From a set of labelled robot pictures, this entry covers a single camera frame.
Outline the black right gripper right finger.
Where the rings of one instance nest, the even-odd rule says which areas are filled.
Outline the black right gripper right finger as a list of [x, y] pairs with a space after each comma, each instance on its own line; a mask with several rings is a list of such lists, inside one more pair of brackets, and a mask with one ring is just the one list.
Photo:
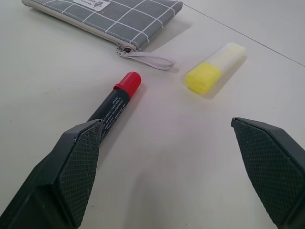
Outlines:
[[305, 227], [305, 151], [283, 129], [234, 117], [231, 121], [247, 175], [279, 229]]

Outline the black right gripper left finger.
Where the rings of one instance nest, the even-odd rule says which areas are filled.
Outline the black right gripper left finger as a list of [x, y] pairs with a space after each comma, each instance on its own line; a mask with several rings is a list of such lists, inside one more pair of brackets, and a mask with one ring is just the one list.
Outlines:
[[2, 229], [77, 229], [94, 184], [103, 122], [65, 131], [0, 217]]

